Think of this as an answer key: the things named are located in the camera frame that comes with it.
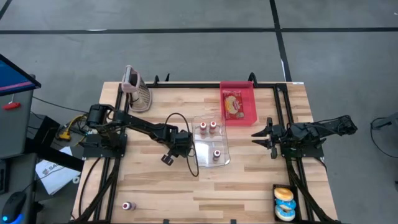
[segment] computer screen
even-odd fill
[[[0,54],[0,96],[40,87],[38,81]]]

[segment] paper sheet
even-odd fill
[[[70,147],[64,147],[63,149],[60,150],[60,152],[72,155]],[[71,181],[74,177],[80,175],[80,172],[75,171],[73,169],[69,169],[66,167],[63,169],[62,168],[63,166],[60,166],[58,164],[46,160],[43,160],[38,164],[36,164],[36,173],[39,176],[39,178],[42,178],[51,173],[49,176],[44,177],[43,179],[40,180],[43,183],[49,195],[55,194],[63,186],[69,183],[69,181]]]

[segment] yellow connector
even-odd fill
[[[59,135],[59,138],[62,140],[70,141],[71,137],[69,131],[64,131],[62,134]]]

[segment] donut box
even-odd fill
[[[293,193],[293,199],[296,201],[296,208],[294,209],[296,216],[294,217],[294,219],[290,222],[286,222],[281,220],[280,218],[278,218],[278,216],[276,216],[275,214],[275,206],[276,206],[276,198],[274,195],[274,218],[276,222],[284,222],[284,223],[297,223],[299,221],[301,221],[301,212],[300,212],[300,204],[299,204],[299,195],[297,193],[297,187],[296,186],[290,186],[290,185],[282,185],[282,184],[274,184],[273,188],[272,188],[272,192],[274,192],[275,188],[277,187],[283,187],[286,189],[289,189],[290,191],[292,191]]]

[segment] black floor stripe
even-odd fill
[[[282,60],[282,66],[285,74],[285,81],[291,82],[292,76],[290,75],[289,63],[287,62],[284,38],[282,36],[280,29],[278,11],[276,9],[275,0],[269,0],[269,4],[271,5],[272,17],[274,19],[276,39],[278,41],[279,54],[280,54],[280,59]]]
[[[282,28],[281,32],[398,32],[398,27]]]
[[[4,16],[4,13],[6,13],[8,6],[10,6],[12,0],[7,0],[6,3],[4,3],[3,7],[0,10],[0,20]]]
[[[197,33],[261,33],[274,28],[172,28],[172,29],[103,29],[103,30],[0,30],[0,34],[197,34]]]

